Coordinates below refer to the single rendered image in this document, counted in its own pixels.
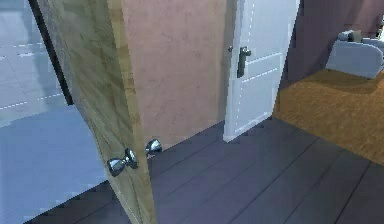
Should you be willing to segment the silver round door knob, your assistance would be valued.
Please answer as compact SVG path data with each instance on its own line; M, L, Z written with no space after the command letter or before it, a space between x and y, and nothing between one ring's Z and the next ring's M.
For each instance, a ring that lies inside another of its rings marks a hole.
M134 152L130 149L125 150L122 158L112 158L107 161L107 167L113 177L118 176L126 167L131 169L138 168L138 162Z
M162 152L162 144L158 139L150 140L145 147L145 154L147 156L153 155L154 153Z

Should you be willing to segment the white panelled room door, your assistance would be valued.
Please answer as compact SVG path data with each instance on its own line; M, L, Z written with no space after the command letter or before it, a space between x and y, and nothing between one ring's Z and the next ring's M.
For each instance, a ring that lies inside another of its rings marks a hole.
M223 140L230 142L274 109L300 0L237 0ZM237 77L239 51L252 52Z

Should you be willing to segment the light wooden room door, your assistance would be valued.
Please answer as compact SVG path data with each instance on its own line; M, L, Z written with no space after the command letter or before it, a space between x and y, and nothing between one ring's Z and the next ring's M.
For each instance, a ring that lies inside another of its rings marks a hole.
M157 224L122 0L36 1L111 188L132 224ZM138 168L113 177L107 161L126 149Z

